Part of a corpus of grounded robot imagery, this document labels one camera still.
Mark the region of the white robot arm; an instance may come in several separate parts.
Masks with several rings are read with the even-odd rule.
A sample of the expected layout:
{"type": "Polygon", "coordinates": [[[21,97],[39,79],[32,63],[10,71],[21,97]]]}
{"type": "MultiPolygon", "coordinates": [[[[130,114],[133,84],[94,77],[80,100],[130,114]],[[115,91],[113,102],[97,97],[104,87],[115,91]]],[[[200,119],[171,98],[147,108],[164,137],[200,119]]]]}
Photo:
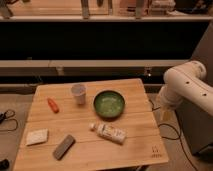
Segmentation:
{"type": "Polygon", "coordinates": [[[169,120],[184,98],[213,116],[213,86],[203,81],[206,75],[205,65],[197,60],[169,68],[156,98],[161,107],[160,118],[169,120]]]}

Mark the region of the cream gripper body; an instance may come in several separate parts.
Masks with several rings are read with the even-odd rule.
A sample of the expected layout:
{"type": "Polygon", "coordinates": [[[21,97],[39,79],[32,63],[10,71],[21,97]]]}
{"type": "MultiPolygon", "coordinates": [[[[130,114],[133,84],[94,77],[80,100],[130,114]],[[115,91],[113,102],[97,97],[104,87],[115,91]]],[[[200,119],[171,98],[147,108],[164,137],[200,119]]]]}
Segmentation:
{"type": "Polygon", "coordinates": [[[156,100],[164,110],[175,110],[180,105],[180,96],[167,85],[161,87],[156,100]]]}

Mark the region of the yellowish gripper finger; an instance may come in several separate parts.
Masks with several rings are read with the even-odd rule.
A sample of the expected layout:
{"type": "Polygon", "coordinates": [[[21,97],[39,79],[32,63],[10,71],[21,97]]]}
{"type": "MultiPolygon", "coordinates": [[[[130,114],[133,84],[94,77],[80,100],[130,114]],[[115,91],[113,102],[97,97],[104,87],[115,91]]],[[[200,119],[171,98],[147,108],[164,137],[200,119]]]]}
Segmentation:
{"type": "Polygon", "coordinates": [[[171,118],[171,111],[170,110],[163,110],[161,120],[168,121],[171,118]]]}

